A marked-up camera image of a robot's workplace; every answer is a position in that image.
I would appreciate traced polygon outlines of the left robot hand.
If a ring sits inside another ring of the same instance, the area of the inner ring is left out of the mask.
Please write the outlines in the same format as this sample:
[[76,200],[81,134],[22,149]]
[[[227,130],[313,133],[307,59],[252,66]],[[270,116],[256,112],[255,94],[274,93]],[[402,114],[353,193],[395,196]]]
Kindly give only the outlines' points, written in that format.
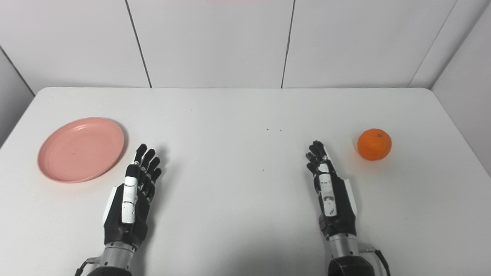
[[155,149],[144,143],[137,148],[124,182],[110,193],[104,211],[104,245],[124,243],[136,250],[145,241],[156,182],[162,175],[160,163]]

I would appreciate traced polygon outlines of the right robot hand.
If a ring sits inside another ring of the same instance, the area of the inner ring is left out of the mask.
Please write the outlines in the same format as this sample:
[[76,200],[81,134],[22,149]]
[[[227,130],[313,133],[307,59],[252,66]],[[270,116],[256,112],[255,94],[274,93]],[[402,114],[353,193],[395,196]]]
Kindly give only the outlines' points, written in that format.
[[327,240],[338,234],[356,236],[357,207],[349,180],[338,176],[323,143],[314,140],[308,148],[306,166],[320,204],[321,232]]

